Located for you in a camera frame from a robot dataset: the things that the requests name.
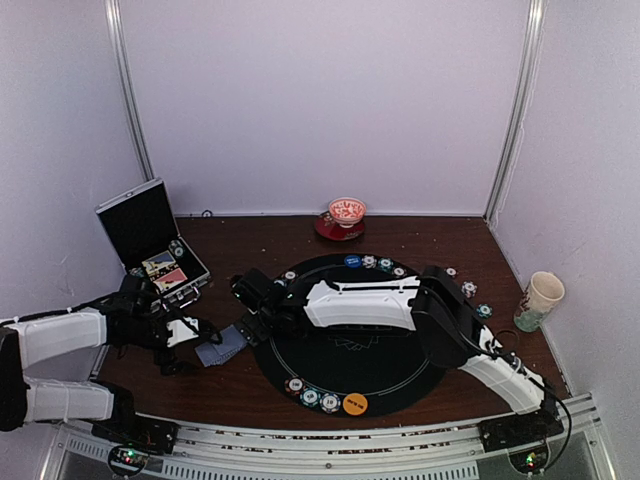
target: wooden table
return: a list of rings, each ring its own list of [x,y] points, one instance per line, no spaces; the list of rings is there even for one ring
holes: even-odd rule
[[[367,217],[363,237],[336,243],[317,236],[312,217],[180,219],[180,231],[212,272],[213,282],[189,315],[223,328],[245,311],[229,289],[229,279],[257,267],[276,276],[309,257],[370,252],[421,271],[427,264],[454,267],[459,282],[478,285],[476,303],[488,303],[494,331],[513,329],[512,314],[521,290],[489,229],[480,218]],[[556,385],[566,398],[561,374],[542,333],[520,334],[518,355]],[[181,359],[201,367],[196,344],[180,345]],[[129,347],[120,360],[111,349],[100,379],[131,390],[141,413],[190,422],[275,429],[378,428],[427,425],[510,411],[478,380],[461,371],[447,373],[440,385],[410,408],[377,418],[337,418],[316,413],[276,391],[258,368],[250,348],[222,367],[199,368],[162,377],[152,353]]]

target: black circular mat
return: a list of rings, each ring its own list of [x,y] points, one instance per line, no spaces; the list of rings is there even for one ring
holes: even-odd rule
[[[295,288],[295,282],[320,278],[362,282],[413,275],[417,272],[391,259],[341,254],[299,263],[279,278],[287,281],[289,288]],[[271,384],[299,403],[300,408],[308,407],[302,405],[299,396],[285,390],[285,383],[292,377],[301,378],[305,387],[314,388],[320,394],[338,395],[341,402],[350,393],[363,394],[369,405],[362,416],[367,417],[386,415],[412,405],[433,390],[445,373],[425,359],[414,332],[391,327],[355,334],[344,329],[323,329],[305,339],[274,336],[254,352]],[[313,410],[326,415],[319,405]],[[348,414],[341,408],[333,415]]]

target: paper cup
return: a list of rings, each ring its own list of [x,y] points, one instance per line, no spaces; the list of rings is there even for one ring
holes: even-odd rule
[[[523,332],[535,332],[564,298],[564,285],[550,272],[536,272],[522,295],[513,321]]]

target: black cable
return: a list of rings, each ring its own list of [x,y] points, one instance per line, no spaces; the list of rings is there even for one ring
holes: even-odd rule
[[[569,409],[567,408],[567,406],[564,404],[564,402],[562,400],[560,400],[560,398],[558,398],[558,396],[554,393],[553,390],[551,390],[550,388],[547,388],[544,385],[541,385],[537,380],[535,380],[534,378],[531,377],[527,377],[529,379],[529,381],[531,383],[533,383],[536,387],[538,387],[540,390],[542,390],[543,392],[545,392],[547,395],[549,395],[551,398],[553,398],[557,403],[560,404],[560,406],[562,407],[562,409],[564,410],[564,413],[567,415],[567,422],[569,423],[569,425],[567,425],[567,436],[564,439],[564,443],[562,444],[562,447],[560,448],[560,451],[558,451],[558,454],[556,455],[556,457],[550,461],[547,462],[547,464],[544,466],[544,470],[547,471],[549,470],[551,467],[553,467],[558,460],[560,460],[560,457],[562,456],[562,454],[564,453],[564,451],[567,449],[567,445],[569,445],[569,439],[571,438],[571,431],[573,429],[573,419],[571,418],[571,412],[569,412]]]
[[[464,332],[460,328],[460,325],[458,325],[458,320],[454,317],[453,313],[451,313],[451,310],[449,310],[449,307],[447,306],[447,304],[444,302],[442,297],[440,297],[440,295],[438,295],[438,293],[435,290],[433,290],[432,288],[426,287],[424,285],[421,285],[420,287],[418,287],[418,290],[426,291],[438,302],[438,304],[442,307],[445,313],[449,316],[449,319],[451,320],[451,324],[453,325],[453,328],[456,330],[456,333],[458,334],[460,339],[464,343],[466,343],[474,352],[480,355],[487,355],[493,360],[496,360],[498,358],[504,358],[511,355],[512,352],[500,354],[495,352],[489,352],[488,350],[482,349],[478,344],[476,344],[473,340],[471,340],[469,337],[467,337],[464,334]]]
[[[509,350],[509,352],[514,353],[516,352],[516,350],[518,350],[518,347],[520,346],[520,335],[518,335],[518,332],[516,332],[515,330],[508,330],[508,329],[503,329],[503,330],[498,330],[496,333],[493,334],[493,342],[492,342],[492,347],[493,347],[493,343],[500,341],[500,335],[504,335],[504,334],[509,334],[512,335],[513,337],[515,337],[515,345],[512,349]]]

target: blue poker chip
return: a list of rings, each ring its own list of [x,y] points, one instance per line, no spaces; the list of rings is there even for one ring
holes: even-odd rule
[[[313,388],[307,388],[300,395],[300,402],[302,402],[305,407],[313,408],[318,404],[319,401],[320,393]]]
[[[335,393],[325,393],[320,400],[320,407],[325,413],[335,413],[340,410],[340,397]]]
[[[347,255],[344,264],[349,268],[359,268],[362,265],[362,259],[358,255]]]
[[[476,312],[478,313],[478,316],[480,318],[487,319],[491,317],[491,315],[493,315],[493,308],[491,308],[486,303],[483,303],[482,305],[478,305]]]

